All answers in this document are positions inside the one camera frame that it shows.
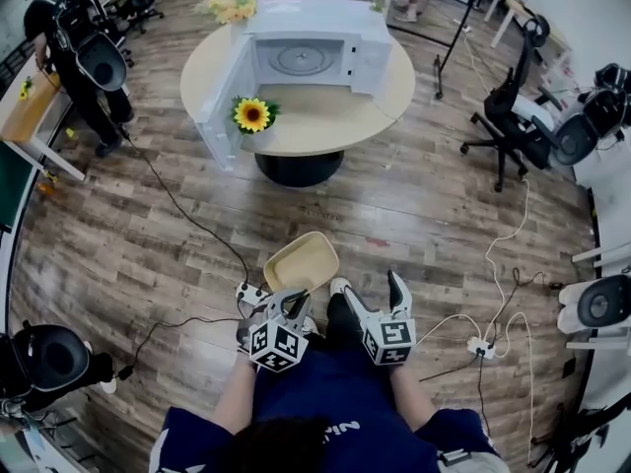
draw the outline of person's arm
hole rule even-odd
[[[228,377],[211,422],[236,435],[252,420],[256,366],[247,354],[237,353],[237,360]]]
[[[37,64],[37,68],[39,70],[43,70],[43,67],[46,63],[46,35],[39,34],[35,37],[33,41],[35,45],[35,63]]]
[[[413,432],[425,426],[436,413],[436,407],[421,388],[411,368],[399,365],[390,369],[390,383],[396,411]]]

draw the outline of navy shirt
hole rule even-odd
[[[387,371],[375,367],[363,351],[307,350],[301,363],[285,372],[260,370],[253,420],[279,417],[328,419],[322,467],[328,472],[438,473],[438,450],[496,454],[472,410],[439,410],[412,433],[394,409]],[[172,408],[152,452],[150,472],[217,471],[218,457],[232,439],[220,426]]]

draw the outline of open microwave door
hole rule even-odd
[[[254,98],[258,93],[256,56],[252,35],[233,45],[230,59],[194,118],[195,126],[223,170],[232,170],[244,139],[231,114],[234,97]]]

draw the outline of round table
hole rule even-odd
[[[229,26],[209,34],[190,54],[179,88],[194,118],[227,63]],[[258,96],[278,101],[281,115],[270,134],[245,136],[242,149],[255,154],[271,180],[305,187],[327,180],[342,163],[343,150],[390,127],[405,112],[415,89],[414,67],[394,38],[384,85],[376,97],[356,95],[346,86],[261,86]]]

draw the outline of beige bowl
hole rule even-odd
[[[295,239],[276,252],[263,268],[269,288],[307,289],[309,293],[332,279],[339,268],[335,249],[320,232]]]

